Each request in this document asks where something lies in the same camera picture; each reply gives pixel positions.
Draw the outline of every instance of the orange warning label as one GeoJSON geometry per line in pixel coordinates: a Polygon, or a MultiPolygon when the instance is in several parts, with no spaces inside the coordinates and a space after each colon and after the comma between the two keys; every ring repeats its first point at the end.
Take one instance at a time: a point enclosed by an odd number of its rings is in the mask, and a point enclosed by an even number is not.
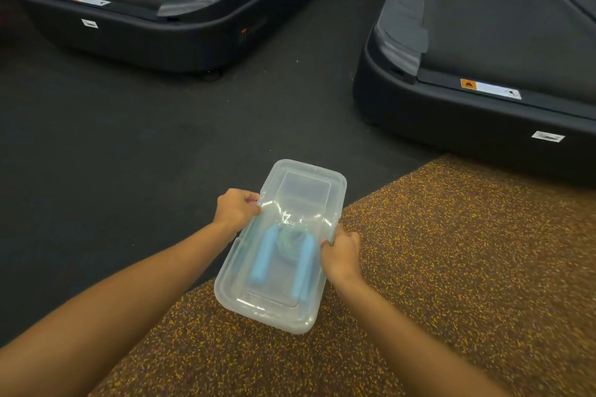
{"type": "Polygon", "coordinates": [[[460,79],[461,87],[467,90],[476,90],[476,82],[473,80],[460,79]]]}

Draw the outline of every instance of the translucent plastic lid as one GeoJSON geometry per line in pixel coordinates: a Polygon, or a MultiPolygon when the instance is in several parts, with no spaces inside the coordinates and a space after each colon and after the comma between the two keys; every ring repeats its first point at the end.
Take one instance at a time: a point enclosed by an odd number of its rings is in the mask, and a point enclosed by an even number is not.
{"type": "Polygon", "coordinates": [[[215,280],[219,302],[290,333],[310,330],[325,286],[320,245],[332,240],[345,194],[338,172],[277,162],[260,191],[263,213],[242,230],[215,280]]]}

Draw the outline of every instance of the person's left hand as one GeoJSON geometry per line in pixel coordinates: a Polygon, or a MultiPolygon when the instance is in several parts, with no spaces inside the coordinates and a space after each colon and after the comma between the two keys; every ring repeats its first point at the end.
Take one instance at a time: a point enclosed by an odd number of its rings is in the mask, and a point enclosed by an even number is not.
{"type": "Polygon", "coordinates": [[[228,227],[232,239],[263,209],[257,205],[259,194],[247,190],[229,189],[218,198],[213,224],[228,227]]]}

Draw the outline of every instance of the black floor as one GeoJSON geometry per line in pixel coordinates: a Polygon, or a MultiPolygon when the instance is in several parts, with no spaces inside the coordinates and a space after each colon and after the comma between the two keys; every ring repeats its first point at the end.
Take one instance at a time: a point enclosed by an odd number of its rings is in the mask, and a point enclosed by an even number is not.
{"type": "Polygon", "coordinates": [[[434,158],[352,104],[382,1],[314,0],[204,83],[59,50],[0,0],[0,345],[205,225],[228,187],[258,191],[279,159],[343,173],[348,204],[434,158]]]}

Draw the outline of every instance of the forearm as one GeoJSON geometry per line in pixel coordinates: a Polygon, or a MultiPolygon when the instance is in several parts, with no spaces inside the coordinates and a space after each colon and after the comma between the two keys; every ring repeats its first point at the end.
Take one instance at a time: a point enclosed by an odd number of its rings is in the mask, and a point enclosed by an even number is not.
{"type": "Polygon", "coordinates": [[[225,226],[208,225],[64,303],[0,350],[0,393],[86,395],[159,322],[232,235],[225,226]]]}
{"type": "Polygon", "coordinates": [[[423,332],[363,280],[336,286],[393,372],[418,397],[506,397],[483,372],[423,332]]]}

